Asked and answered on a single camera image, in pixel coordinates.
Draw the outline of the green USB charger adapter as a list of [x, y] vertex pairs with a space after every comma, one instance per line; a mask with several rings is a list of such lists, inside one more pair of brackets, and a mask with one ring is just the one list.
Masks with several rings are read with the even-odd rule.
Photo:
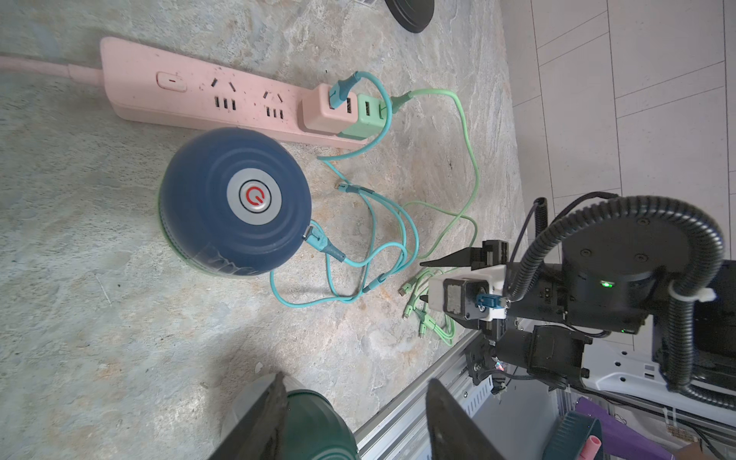
[[358, 110], [358, 122], [343, 130], [338, 135], [339, 137], [365, 140], [381, 133], [386, 124], [388, 113], [383, 99], [360, 94], [358, 95], [358, 102], [353, 107]]

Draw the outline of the pink power strip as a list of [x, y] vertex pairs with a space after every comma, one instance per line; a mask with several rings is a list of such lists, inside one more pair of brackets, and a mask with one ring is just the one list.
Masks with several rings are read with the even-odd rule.
[[214, 130], [255, 130], [281, 142], [357, 150], [364, 141], [305, 130], [300, 103], [311, 90], [121, 38], [100, 42], [103, 88], [129, 121]]

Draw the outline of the blue cordless meat grinder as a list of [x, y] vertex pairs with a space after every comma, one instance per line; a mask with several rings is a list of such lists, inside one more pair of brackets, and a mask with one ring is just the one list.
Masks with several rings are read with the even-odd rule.
[[248, 277], [285, 264], [312, 217], [311, 190], [277, 141], [244, 128], [199, 134], [172, 157], [159, 220], [176, 254], [209, 274]]

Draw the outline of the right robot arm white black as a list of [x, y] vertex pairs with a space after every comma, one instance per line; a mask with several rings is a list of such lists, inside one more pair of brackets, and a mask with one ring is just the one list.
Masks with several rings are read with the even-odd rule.
[[422, 300], [479, 338], [475, 381], [506, 366], [550, 389], [611, 392], [735, 420], [735, 264], [717, 222], [670, 197], [536, 199], [525, 251], [485, 241], [434, 261]]

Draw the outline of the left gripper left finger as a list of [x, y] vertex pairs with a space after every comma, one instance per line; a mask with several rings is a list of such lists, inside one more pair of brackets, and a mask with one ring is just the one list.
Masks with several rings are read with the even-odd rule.
[[288, 412], [285, 374], [260, 377], [236, 397], [210, 459], [282, 459]]

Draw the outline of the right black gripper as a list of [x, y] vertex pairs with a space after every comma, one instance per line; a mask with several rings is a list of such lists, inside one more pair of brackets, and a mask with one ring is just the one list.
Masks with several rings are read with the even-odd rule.
[[[466, 247], [420, 266], [477, 270], [504, 265], [507, 274], [507, 252], [508, 243], [490, 240], [481, 247]], [[504, 320], [462, 321], [464, 328], [481, 333], [465, 354], [474, 384], [488, 378], [501, 386], [531, 379], [554, 390], [590, 375], [582, 367], [582, 356], [592, 338], [563, 324], [567, 289], [562, 268], [560, 264], [541, 266], [527, 295], [509, 303]]]

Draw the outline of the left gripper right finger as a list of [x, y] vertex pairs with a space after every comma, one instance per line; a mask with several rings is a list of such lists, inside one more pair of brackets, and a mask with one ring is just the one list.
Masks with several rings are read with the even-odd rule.
[[432, 460], [503, 459], [438, 379], [429, 381], [425, 404]]

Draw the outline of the green cordless meat grinder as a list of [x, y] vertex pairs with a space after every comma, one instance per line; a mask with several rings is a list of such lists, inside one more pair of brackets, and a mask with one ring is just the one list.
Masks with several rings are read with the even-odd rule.
[[329, 400], [290, 375], [285, 374], [284, 383], [288, 405], [282, 459], [358, 459], [356, 438]]

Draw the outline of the pink USB charger adapter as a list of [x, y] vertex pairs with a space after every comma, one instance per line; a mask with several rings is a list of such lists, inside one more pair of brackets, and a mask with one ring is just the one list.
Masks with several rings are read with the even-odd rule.
[[358, 122], [358, 96], [350, 92], [338, 108], [330, 105], [329, 84], [307, 91], [300, 103], [300, 121], [305, 130], [337, 135]]

